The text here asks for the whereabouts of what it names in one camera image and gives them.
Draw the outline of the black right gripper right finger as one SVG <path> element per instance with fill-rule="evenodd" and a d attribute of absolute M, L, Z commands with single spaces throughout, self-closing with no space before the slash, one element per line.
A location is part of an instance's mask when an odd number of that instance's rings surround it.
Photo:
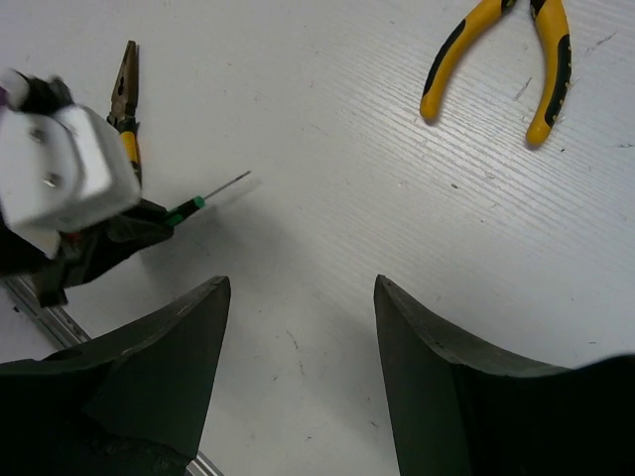
<path fill-rule="evenodd" d="M 497 347 L 385 276 L 381 367 L 403 475 L 630 475 L 634 358 L 574 369 Z"/>

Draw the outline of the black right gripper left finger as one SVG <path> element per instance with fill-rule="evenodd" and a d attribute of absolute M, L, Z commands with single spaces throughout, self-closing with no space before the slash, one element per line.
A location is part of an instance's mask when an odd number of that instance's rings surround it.
<path fill-rule="evenodd" d="M 1 367 L 5 475 L 184 475 L 196 458 L 231 299 L 215 277 L 42 360 Z"/>

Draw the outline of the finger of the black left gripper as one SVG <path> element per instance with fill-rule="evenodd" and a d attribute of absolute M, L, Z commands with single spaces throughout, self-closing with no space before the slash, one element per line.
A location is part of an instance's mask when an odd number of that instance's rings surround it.
<path fill-rule="evenodd" d="M 66 304 L 67 289 L 90 283 L 135 253 L 172 238 L 167 213 L 165 207 L 143 199 L 129 210 L 63 235 L 56 256 L 34 274 L 39 305 Z"/>

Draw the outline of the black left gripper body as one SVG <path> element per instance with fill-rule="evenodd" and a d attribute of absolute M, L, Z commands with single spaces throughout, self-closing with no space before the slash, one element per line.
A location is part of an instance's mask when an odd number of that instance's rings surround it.
<path fill-rule="evenodd" d="M 48 80 L 9 73 L 1 82 L 1 106 L 16 112 L 51 115 L 73 104 L 68 87 L 58 76 Z M 67 252 L 64 241 L 55 246 L 50 258 L 44 251 L 13 231 L 1 220 L 1 277 L 6 279 L 30 275 L 36 298 L 42 307 L 64 305 L 67 298 L 64 281 L 67 275 Z"/>

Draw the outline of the yellow pliers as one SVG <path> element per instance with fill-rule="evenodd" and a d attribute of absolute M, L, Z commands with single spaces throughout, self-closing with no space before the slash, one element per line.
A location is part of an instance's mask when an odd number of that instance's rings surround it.
<path fill-rule="evenodd" d="M 452 30 L 439 49 L 424 85 L 420 114 L 425 121 L 437 120 L 450 76 L 462 56 L 514 6 L 513 1 L 481 1 Z M 532 0 L 530 14 L 545 60 L 542 96 L 525 137 L 527 146 L 537 149 L 549 139 L 565 104 L 572 78 L 572 46 L 562 1 Z"/>
<path fill-rule="evenodd" d="M 111 106 L 106 120 L 118 131 L 134 174 L 142 183 L 136 120 L 138 93 L 139 48 L 135 41 L 128 41 L 111 93 Z"/>

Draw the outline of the green black screwdriver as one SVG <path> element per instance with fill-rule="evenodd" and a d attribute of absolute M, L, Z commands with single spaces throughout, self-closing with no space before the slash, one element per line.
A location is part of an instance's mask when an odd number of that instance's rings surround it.
<path fill-rule="evenodd" d="M 194 215 L 195 213 L 197 213 L 200 210 L 202 210 L 203 208 L 205 208 L 206 207 L 206 203 L 207 203 L 207 201 L 209 199 L 211 199 L 215 195 L 221 193 L 225 189 L 231 187 L 235 183 L 238 183 L 240 180 L 248 177 L 250 174 L 251 174 L 251 171 L 247 171 L 244 174 L 242 174 L 242 175 L 230 180 L 229 182 L 227 182 L 224 185 L 216 188 L 215 190 L 213 190 L 212 192 L 210 192 L 210 193 L 208 193 L 206 195 L 197 195 L 197 196 L 191 198 L 190 200 L 188 200 L 186 202 L 183 202 L 179 206 L 177 206 L 177 207 L 173 208 L 172 210 L 170 210 L 165 215 L 164 223 L 167 226 L 170 226 L 170 227 L 178 226 L 179 224 L 185 222 L 192 215 Z"/>

